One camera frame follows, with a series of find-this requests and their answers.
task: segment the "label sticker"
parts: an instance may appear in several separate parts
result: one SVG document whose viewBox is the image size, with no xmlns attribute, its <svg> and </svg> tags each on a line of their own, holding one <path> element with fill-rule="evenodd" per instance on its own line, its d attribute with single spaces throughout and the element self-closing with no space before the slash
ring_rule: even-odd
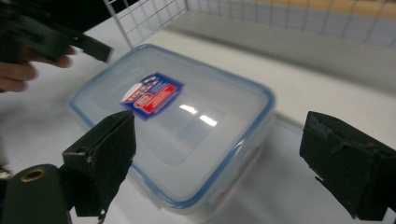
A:
<svg viewBox="0 0 396 224">
<path fill-rule="evenodd" d="M 142 119 L 150 119 L 165 110 L 181 93 L 183 84 L 155 73 L 132 86 L 121 104 L 132 109 Z"/>
</svg>

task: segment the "human hand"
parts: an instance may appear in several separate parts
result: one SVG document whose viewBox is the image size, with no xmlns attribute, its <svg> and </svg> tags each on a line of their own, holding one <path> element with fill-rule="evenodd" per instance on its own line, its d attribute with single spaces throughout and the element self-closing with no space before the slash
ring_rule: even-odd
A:
<svg viewBox="0 0 396 224">
<path fill-rule="evenodd" d="M 73 48 L 68 47 L 57 62 L 50 61 L 35 50 L 22 48 L 20 63 L 0 62 L 0 90 L 1 91 L 24 91 L 27 82 L 36 78 L 35 68 L 29 62 L 48 63 L 57 67 L 66 68 L 71 65 L 68 55 L 75 54 Z"/>
</svg>

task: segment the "clear plastic container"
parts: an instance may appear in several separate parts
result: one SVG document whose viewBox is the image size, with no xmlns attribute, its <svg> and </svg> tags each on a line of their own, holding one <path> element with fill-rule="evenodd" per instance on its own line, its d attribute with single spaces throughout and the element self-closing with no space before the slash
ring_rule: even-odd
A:
<svg viewBox="0 0 396 224">
<path fill-rule="evenodd" d="M 180 92 L 155 116 L 136 116 L 130 173 L 174 212 L 210 210 L 262 145 L 273 120 L 274 95 L 261 84 L 144 45 L 83 86 L 70 106 L 93 126 L 124 110 L 122 100 L 155 74 L 177 81 Z"/>
</svg>

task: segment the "wire rack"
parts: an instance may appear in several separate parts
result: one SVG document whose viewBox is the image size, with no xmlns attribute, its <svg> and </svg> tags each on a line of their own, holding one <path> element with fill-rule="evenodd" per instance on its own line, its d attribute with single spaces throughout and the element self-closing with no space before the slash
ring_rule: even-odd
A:
<svg viewBox="0 0 396 224">
<path fill-rule="evenodd" d="M 396 3 L 373 0 L 104 0 L 130 48 L 186 11 L 264 23 L 337 39 L 396 46 Z M 116 14 L 112 4 L 127 9 Z"/>
</svg>

